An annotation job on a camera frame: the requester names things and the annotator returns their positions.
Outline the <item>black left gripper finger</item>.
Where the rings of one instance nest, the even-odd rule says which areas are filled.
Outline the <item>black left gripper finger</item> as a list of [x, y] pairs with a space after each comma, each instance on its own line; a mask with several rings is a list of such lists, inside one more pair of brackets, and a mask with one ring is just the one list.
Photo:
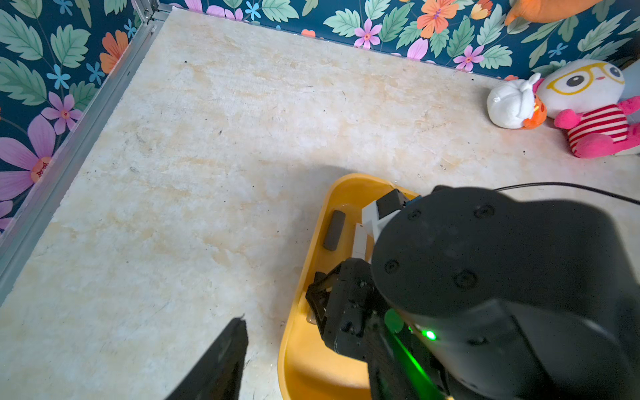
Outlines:
[[238, 399], [248, 331], [242, 318], [233, 318], [166, 400]]

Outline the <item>yellow plastic storage box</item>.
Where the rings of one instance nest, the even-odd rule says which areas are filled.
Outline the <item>yellow plastic storage box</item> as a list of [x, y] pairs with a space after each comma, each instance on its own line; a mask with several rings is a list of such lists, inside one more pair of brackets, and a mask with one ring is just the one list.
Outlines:
[[371, 398], [365, 327], [386, 310], [369, 271], [373, 243], [417, 196], [365, 174], [328, 191], [281, 343], [283, 398]]

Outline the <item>orange plush toy on wall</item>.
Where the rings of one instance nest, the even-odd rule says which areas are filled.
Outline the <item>orange plush toy on wall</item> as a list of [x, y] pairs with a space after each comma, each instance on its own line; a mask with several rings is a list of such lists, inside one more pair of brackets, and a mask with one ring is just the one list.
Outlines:
[[570, 18], [600, 3], [600, 0], [518, 0], [508, 12], [504, 24], [517, 18], [530, 23], [554, 23]]

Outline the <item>grey usb flash drive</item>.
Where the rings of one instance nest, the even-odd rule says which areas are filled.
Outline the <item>grey usb flash drive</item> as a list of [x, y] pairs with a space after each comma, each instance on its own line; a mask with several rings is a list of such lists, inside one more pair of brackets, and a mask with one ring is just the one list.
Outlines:
[[323, 239], [323, 248], [328, 251], [336, 251], [345, 225], [346, 214], [340, 210], [334, 210], [327, 231]]

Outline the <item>pink white plush doll glasses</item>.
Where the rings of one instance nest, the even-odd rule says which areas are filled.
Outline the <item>pink white plush doll glasses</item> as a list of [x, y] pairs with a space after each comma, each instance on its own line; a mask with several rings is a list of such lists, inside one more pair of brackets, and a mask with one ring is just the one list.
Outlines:
[[639, 125], [628, 121], [639, 97], [623, 100], [624, 89], [620, 68], [593, 59], [568, 63], [534, 86], [572, 154], [585, 159], [639, 153]]

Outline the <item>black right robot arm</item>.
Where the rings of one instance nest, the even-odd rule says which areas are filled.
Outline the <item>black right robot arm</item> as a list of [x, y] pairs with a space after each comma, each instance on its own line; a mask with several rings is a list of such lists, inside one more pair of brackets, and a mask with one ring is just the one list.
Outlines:
[[373, 398], [638, 398], [639, 286], [604, 211], [445, 186], [373, 207], [371, 260], [306, 293]]

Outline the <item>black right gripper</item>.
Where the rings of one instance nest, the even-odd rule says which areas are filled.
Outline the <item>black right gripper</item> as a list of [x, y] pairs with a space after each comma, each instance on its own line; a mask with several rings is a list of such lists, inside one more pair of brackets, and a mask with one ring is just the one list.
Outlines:
[[389, 307], [375, 287], [371, 265], [348, 258], [329, 273], [316, 273], [305, 298], [324, 344], [367, 364], [372, 397], [399, 399], [397, 338], [383, 321]]

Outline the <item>white orange small plush toy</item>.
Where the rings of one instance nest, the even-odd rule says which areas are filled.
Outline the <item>white orange small plush toy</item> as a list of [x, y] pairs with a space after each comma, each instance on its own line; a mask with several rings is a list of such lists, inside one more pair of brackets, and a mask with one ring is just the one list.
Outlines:
[[494, 125], [506, 129], [534, 129], [547, 119], [547, 109], [536, 95], [540, 73], [529, 79], [505, 81], [493, 88], [487, 100], [488, 116]]

